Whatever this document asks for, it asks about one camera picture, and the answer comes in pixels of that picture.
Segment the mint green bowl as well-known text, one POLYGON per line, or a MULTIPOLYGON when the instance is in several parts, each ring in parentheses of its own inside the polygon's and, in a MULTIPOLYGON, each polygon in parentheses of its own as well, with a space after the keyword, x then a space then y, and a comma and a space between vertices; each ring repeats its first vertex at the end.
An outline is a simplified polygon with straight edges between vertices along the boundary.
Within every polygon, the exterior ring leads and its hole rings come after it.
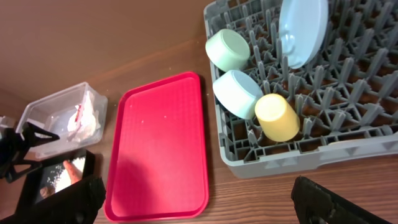
POLYGON ((231 29, 221 29, 205 44, 210 61, 220 70, 242 70, 246 67, 251 51, 243 36, 231 29))

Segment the light blue bowl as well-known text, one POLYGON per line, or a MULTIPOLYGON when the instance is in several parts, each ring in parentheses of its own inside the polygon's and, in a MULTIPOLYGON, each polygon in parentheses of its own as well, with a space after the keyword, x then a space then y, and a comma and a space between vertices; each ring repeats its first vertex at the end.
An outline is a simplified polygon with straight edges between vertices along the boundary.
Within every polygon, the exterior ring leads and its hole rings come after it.
POLYGON ((229 112, 242 119, 254 117, 254 107, 264 95, 259 85, 239 70, 230 70, 214 81, 213 92, 229 112))

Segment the yellow cup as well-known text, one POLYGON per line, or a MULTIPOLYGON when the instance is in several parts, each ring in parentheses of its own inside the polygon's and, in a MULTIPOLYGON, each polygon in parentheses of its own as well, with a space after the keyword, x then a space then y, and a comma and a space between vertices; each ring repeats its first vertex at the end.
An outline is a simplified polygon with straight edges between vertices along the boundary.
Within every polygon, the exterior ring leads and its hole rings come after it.
POLYGON ((261 97, 255 105, 256 118, 264 135, 275 142, 286 142, 299 132, 300 120, 287 100, 276 93, 261 97))

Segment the white tissue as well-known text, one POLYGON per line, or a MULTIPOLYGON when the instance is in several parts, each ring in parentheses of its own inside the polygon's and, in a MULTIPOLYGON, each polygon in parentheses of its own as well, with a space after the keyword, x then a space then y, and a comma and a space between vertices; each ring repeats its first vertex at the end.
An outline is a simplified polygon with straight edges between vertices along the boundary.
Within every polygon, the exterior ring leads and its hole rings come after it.
POLYGON ((83 103, 75 106, 76 112, 68 120, 68 141, 86 141, 101 127, 98 121, 99 111, 94 111, 94 99, 94 94, 87 91, 83 103))

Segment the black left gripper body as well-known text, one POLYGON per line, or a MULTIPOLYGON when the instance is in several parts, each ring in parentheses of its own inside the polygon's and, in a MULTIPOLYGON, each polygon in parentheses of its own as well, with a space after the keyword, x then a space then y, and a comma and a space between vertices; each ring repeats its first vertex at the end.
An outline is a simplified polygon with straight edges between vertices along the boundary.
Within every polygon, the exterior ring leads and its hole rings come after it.
POLYGON ((19 139, 13 128, 3 128, 1 132, 1 178, 19 179, 20 174, 15 169, 20 165, 23 156, 18 149, 19 139))

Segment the orange carrot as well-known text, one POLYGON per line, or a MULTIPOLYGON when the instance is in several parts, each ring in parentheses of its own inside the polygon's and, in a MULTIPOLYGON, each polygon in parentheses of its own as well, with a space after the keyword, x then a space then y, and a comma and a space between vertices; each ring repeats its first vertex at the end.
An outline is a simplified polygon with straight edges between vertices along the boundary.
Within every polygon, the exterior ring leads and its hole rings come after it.
POLYGON ((69 161, 63 161, 63 166, 68 173, 71 184, 75 184, 81 180, 81 172, 69 161))

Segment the brown mushroom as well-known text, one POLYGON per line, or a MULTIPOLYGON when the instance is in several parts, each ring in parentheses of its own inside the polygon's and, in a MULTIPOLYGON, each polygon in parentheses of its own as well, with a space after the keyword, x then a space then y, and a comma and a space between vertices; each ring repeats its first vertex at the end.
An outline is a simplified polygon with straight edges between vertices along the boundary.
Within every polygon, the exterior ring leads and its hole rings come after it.
POLYGON ((48 198, 49 196, 53 195, 54 193, 55 193, 55 189, 51 186, 50 187, 45 186, 40 189, 40 196, 43 199, 48 198))

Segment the light blue plate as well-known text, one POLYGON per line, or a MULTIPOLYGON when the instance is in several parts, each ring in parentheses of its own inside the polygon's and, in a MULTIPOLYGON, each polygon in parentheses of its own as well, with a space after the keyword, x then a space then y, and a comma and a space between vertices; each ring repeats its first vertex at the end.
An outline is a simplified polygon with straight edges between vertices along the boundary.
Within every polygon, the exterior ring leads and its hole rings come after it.
POLYGON ((283 0, 279 16, 279 38, 282 55, 290 68, 309 63, 326 34, 328 25, 327 0, 283 0))

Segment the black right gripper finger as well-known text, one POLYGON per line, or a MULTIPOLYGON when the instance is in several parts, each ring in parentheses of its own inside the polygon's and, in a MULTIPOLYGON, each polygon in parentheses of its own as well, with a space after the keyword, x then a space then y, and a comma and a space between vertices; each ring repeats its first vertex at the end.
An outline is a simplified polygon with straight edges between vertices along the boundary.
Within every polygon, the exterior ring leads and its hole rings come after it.
POLYGON ((91 224, 103 206, 106 191, 102 178, 91 175, 39 202, 38 196, 39 181, 33 181, 31 187, 24 184, 15 213, 1 224, 91 224))
POLYGON ((291 199, 300 223, 388 223, 304 176, 296 178, 291 199))
POLYGON ((28 146, 41 146, 60 139, 59 135, 46 131, 30 122, 23 125, 22 135, 28 146))
POLYGON ((42 167, 42 163, 39 161, 31 161, 31 160, 22 160, 19 162, 10 162, 6 165, 4 178, 8 183, 12 183, 17 179, 20 179, 22 176, 33 172, 42 167), (22 171, 16 171, 16 166, 28 166, 28 168, 22 171))

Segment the white rice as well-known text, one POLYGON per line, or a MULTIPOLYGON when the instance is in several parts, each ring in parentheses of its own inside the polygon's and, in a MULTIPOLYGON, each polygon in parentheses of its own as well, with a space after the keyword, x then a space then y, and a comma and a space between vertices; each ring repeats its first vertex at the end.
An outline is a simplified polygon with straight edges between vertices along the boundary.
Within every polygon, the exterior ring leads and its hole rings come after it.
MULTIPOLYGON (((67 160, 71 162, 82 174, 85 166, 85 157, 78 157, 76 159, 67 160)), ((45 178, 45 183, 55 189, 55 193, 69 187, 71 184, 67 171, 63 166, 63 162, 50 167, 50 174, 45 178)))

